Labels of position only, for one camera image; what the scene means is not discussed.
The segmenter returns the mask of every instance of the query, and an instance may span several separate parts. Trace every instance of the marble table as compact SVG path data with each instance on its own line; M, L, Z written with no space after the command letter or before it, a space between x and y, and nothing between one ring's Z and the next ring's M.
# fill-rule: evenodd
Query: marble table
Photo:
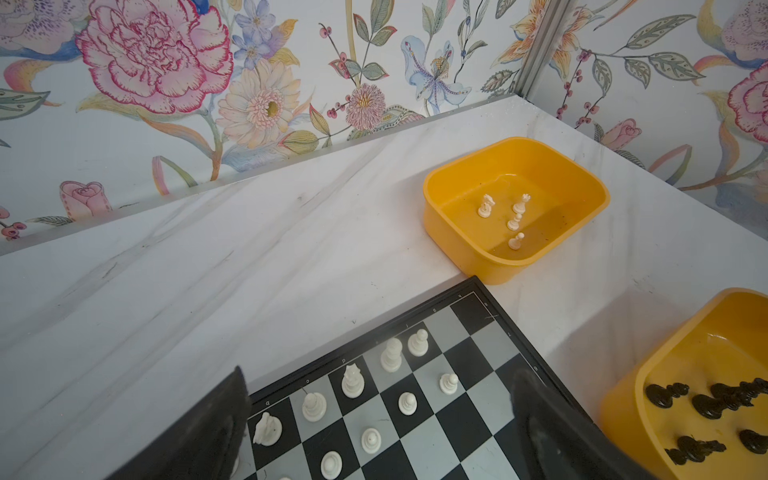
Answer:
M593 417L718 291L768 290L765 240L502 99L0 257L0 477L103 478L235 366L255 391L458 283L422 227L422 182L512 136L611 192L490 289Z

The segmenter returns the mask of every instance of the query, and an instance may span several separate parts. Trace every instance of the black pawn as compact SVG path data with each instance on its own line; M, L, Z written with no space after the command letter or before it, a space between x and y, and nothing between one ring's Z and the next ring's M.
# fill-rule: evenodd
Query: black pawn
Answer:
M753 430L742 430L739 432L739 440L752 453L765 455L768 452L768 436L761 435Z
M684 383L667 385L667 388L655 383L645 387L645 396L651 403L662 409L670 408L672 399L680 398L683 395L688 395L688 385Z

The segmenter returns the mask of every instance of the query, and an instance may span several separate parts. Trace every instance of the floral wallpaper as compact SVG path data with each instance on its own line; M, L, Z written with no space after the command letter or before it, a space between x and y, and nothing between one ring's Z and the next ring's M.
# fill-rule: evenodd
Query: floral wallpaper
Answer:
M544 7L0 0L2 236L511 93ZM562 68L577 47L564 37Z
M529 99L768 239L768 0L586 0L562 31Z

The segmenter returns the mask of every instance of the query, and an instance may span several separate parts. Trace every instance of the pink peony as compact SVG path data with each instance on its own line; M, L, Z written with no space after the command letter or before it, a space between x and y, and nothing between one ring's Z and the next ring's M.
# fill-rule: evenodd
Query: pink peony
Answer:
M628 118L625 121L619 122L618 125L606 132L602 139L600 139L600 143L611 150L616 151L620 150L641 133L643 133L643 131L640 128L637 128L634 119Z
M750 73L728 94L736 125L758 141L768 142L768 62Z
M70 20L82 20L85 0L0 0L0 48L51 55L70 41Z
M109 200L104 195L104 187L98 182L90 182L88 185L73 181L64 182L59 187L59 194L67 216L73 221L112 211Z
M360 131L372 130L381 122L385 108L384 94L379 87L362 84L349 98L346 123Z
M215 8L199 15L190 0L94 0L91 16L77 46L113 100L156 114L191 112L227 88L229 32Z

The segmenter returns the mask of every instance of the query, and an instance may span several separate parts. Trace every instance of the yellow bowl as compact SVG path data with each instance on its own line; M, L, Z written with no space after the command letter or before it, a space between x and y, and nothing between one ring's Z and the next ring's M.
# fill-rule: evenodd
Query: yellow bowl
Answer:
M720 292L603 398L600 427L664 480L765 478L768 455L748 451L738 432L768 435L768 395L754 399L754 407L725 410L718 420L701 416L691 399L711 396L714 383L738 386L756 377L768 379L766 341L768 296L736 288ZM671 408L659 408L646 398L648 385L675 382L687 384L690 391L674 399ZM675 465L664 449L675 449L682 435L717 440L726 451L713 452L702 463Z
M490 217L477 210L493 197ZM507 242L512 205L530 194L517 232L520 250ZM597 177L570 158L530 138L513 137L459 158L424 181L424 225L462 272L488 285L504 283L599 214L611 201Z

